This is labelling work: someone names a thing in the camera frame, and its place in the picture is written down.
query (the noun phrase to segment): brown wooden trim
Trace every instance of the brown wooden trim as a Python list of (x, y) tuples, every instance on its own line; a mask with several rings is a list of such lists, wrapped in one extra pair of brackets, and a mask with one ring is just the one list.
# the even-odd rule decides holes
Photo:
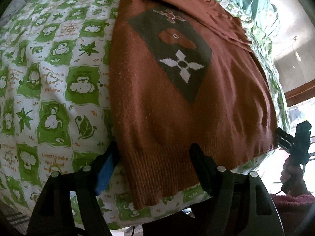
[(315, 97), (315, 79), (284, 94), (288, 107)]

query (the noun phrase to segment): hand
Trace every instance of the hand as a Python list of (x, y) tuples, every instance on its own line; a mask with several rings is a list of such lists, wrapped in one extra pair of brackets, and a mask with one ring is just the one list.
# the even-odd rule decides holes
[(289, 157), (285, 160), (283, 165), (280, 181), (284, 184), (292, 176), (294, 176), (294, 182), (290, 185), (288, 195), (297, 197), (299, 195), (308, 194), (309, 191), (306, 188), (305, 181), (303, 180), (303, 170), (300, 167), (292, 166)]

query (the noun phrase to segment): folded sweater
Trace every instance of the folded sweater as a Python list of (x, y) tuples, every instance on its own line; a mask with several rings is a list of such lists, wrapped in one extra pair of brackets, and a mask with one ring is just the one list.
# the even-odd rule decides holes
[(120, 0), (109, 92), (134, 207), (198, 184), (197, 142), (228, 169), (277, 146), (276, 113), (241, 22), (214, 0)]

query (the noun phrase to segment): flower design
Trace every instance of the flower design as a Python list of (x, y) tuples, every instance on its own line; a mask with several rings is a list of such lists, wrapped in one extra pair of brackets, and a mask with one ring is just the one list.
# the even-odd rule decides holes
[(154, 12), (157, 12), (163, 16), (167, 17), (167, 20), (170, 21), (172, 24), (175, 24), (175, 19), (178, 19), (180, 21), (186, 21), (184, 18), (180, 17), (180, 16), (175, 16), (174, 12), (172, 12), (170, 9), (166, 9), (165, 12), (164, 11), (156, 11), (153, 10)]
[(166, 59), (161, 59), (160, 61), (169, 67), (179, 67), (181, 69), (180, 76), (183, 78), (183, 80), (188, 84), (189, 78), (190, 78), (190, 73), (189, 69), (194, 69), (198, 70), (203, 68), (203, 65), (197, 64), (195, 62), (187, 63), (185, 61), (185, 55), (178, 50), (176, 52), (176, 57), (178, 58), (177, 61), (171, 59), (171, 58), (166, 58)]

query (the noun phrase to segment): blue gripper pad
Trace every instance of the blue gripper pad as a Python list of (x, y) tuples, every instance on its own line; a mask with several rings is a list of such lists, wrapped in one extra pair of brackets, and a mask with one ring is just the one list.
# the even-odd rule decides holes
[(111, 142), (103, 155), (97, 156), (93, 162), (92, 169), (97, 176), (94, 188), (96, 196), (107, 189), (114, 168), (119, 162), (119, 151), (116, 142)]

